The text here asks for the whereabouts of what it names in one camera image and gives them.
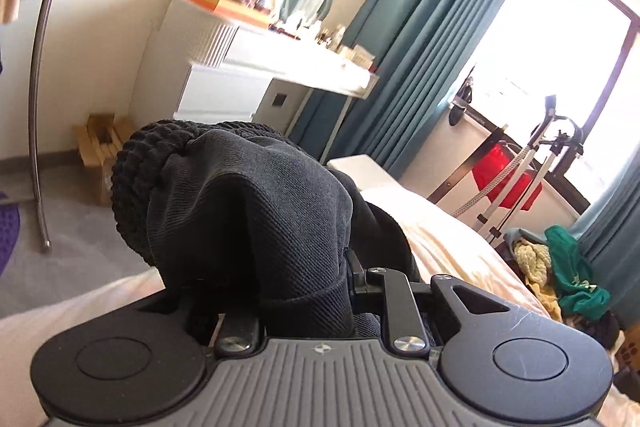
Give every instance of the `bed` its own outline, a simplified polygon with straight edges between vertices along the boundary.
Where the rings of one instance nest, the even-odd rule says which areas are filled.
[[[476,232],[396,183],[378,185],[362,194],[401,225],[423,279],[449,273],[546,315],[542,305]],[[29,379],[31,357],[44,341],[160,289],[160,276],[150,269],[77,298],[0,321],[0,425],[35,427],[45,421]],[[598,418],[606,427],[640,427],[640,405],[612,388]]]

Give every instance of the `gray floor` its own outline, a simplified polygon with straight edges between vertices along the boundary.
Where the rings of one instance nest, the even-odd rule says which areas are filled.
[[[115,229],[110,208],[97,206],[81,166],[41,172],[52,251],[40,253],[33,203],[20,205],[20,236],[0,276],[0,317],[80,295],[148,268]],[[0,191],[30,194],[28,174],[0,176]]]

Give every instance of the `gray ribbed plate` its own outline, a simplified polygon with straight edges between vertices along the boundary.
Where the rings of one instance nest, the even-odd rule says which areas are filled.
[[[203,391],[148,427],[374,427],[505,425],[471,410],[423,360],[378,340],[271,339],[248,359],[221,362]],[[577,423],[596,426],[593,419]],[[53,420],[50,427],[67,423]]]

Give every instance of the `purple mat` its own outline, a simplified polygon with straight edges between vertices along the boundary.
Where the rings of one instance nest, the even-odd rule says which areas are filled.
[[[0,192],[0,200],[6,195]],[[20,233],[20,212],[17,204],[0,206],[0,275],[4,271],[12,252],[15,242],[18,241]]]

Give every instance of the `red object on desk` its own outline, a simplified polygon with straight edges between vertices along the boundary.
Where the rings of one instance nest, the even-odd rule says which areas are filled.
[[[484,156],[484,158],[482,158],[472,169],[478,189],[482,190],[483,188],[485,188],[491,182],[491,180],[493,180],[502,171],[502,169],[504,169],[509,164],[511,159],[512,157],[507,154],[507,151],[502,145],[500,145],[499,143],[494,145],[494,147],[486,154],[486,156]],[[520,179],[516,182],[515,185],[513,185],[513,188],[509,191],[509,194],[507,194],[507,197],[502,200],[500,206],[502,208],[513,208],[513,206],[518,201],[518,198],[524,193],[525,190],[527,190],[529,183],[535,177],[535,175],[536,172],[531,168],[524,171],[522,176],[520,176]],[[497,187],[494,188],[494,190],[487,194],[487,197],[492,203],[498,198],[500,192],[506,186],[512,176],[513,171],[511,171],[510,174],[505,179],[503,179],[503,181],[501,181]],[[542,192],[542,183],[538,185],[538,187],[536,187],[536,190],[534,190],[532,195],[530,195],[529,199],[526,201],[522,209],[529,210],[533,202],[536,201],[536,198],[538,197],[540,192]]]

